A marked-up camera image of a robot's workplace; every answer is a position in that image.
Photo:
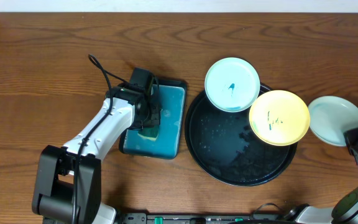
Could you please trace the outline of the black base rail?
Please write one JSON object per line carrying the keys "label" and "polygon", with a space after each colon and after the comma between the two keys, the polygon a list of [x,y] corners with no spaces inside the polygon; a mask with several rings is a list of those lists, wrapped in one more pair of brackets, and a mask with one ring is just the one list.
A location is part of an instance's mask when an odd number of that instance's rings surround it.
{"label": "black base rail", "polygon": [[147,215],[145,213],[119,213],[114,224],[241,224],[241,223],[293,223],[279,220],[278,215]]}

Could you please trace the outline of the yellow plate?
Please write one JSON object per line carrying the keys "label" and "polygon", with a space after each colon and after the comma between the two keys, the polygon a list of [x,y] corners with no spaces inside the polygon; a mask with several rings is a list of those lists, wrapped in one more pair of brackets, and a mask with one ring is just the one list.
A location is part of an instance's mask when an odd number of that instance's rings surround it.
{"label": "yellow plate", "polygon": [[298,142],[310,126],[310,112],[296,94],[273,90],[260,95],[250,107],[250,126],[267,144],[288,146]]}

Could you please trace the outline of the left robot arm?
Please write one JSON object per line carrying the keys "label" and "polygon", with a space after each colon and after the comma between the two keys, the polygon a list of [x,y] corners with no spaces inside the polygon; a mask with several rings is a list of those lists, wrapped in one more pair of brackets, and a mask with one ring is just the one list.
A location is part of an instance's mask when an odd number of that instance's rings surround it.
{"label": "left robot arm", "polygon": [[115,87],[86,127],[62,147],[48,145],[39,158],[32,211],[60,223],[113,223],[116,209],[101,201],[101,165],[128,129],[160,123],[160,90]]}

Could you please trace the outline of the light blue plate top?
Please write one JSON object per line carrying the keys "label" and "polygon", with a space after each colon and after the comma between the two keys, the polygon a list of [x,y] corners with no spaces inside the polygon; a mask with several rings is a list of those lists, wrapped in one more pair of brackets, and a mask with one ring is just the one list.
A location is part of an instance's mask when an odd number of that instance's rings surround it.
{"label": "light blue plate top", "polygon": [[241,112],[250,108],[259,95],[259,74],[246,60],[223,58],[207,71],[204,90],[217,109],[229,113]]}

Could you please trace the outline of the light blue plate bottom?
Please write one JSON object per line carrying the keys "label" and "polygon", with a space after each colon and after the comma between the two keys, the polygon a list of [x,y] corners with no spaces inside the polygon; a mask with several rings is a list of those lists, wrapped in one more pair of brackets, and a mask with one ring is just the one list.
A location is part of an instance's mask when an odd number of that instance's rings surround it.
{"label": "light blue plate bottom", "polygon": [[310,129],[325,143],[346,146],[344,133],[358,128],[358,107],[337,96],[322,96],[309,105]]}

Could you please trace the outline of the green yellow sponge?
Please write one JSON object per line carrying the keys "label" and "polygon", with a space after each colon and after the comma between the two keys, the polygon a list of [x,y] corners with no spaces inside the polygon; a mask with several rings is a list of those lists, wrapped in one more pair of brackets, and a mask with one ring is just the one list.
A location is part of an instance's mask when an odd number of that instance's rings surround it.
{"label": "green yellow sponge", "polygon": [[159,127],[154,126],[151,128],[143,128],[138,131],[138,135],[142,139],[150,140],[150,141],[156,141],[159,134]]}

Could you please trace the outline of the light blue plate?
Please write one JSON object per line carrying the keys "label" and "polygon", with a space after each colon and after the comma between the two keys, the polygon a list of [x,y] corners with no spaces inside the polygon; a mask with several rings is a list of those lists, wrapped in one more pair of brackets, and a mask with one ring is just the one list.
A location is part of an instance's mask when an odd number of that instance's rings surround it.
{"label": "light blue plate", "polygon": [[346,146],[344,133],[358,128],[358,107],[337,96],[322,96],[309,105],[310,129],[325,143]]}
{"label": "light blue plate", "polygon": [[207,71],[204,90],[217,109],[229,113],[241,112],[250,108],[259,95],[259,74],[246,60],[223,58]]}

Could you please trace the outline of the round black tray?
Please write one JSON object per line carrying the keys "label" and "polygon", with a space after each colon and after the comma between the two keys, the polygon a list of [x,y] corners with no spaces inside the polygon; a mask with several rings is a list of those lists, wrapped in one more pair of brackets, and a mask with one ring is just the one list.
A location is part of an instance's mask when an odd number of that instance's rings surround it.
{"label": "round black tray", "polygon": [[249,110],[219,110],[202,91],[191,103],[185,139],[195,162],[211,177],[229,185],[255,186],[278,177],[293,160],[297,145],[273,146],[259,139]]}

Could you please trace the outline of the rectangular tray with blue water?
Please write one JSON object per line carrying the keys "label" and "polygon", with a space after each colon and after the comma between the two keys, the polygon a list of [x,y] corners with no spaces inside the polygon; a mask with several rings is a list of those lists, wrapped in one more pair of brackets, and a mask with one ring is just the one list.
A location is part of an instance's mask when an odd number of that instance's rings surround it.
{"label": "rectangular tray with blue water", "polygon": [[181,124],[186,98],[186,83],[178,80],[159,80],[152,86],[152,95],[160,95],[160,125],[156,141],[142,139],[139,130],[121,134],[119,150],[124,154],[173,159],[178,154]]}

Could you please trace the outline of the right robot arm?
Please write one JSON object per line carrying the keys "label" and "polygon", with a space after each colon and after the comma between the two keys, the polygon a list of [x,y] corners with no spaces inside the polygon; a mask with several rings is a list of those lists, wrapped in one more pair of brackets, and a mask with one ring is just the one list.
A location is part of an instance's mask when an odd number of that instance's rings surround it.
{"label": "right robot arm", "polygon": [[[349,154],[354,156],[358,165],[358,128],[346,131],[344,139]],[[333,208],[316,208],[303,204],[290,210],[283,219],[294,223],[358,224],[358,187],[338,201]]]}

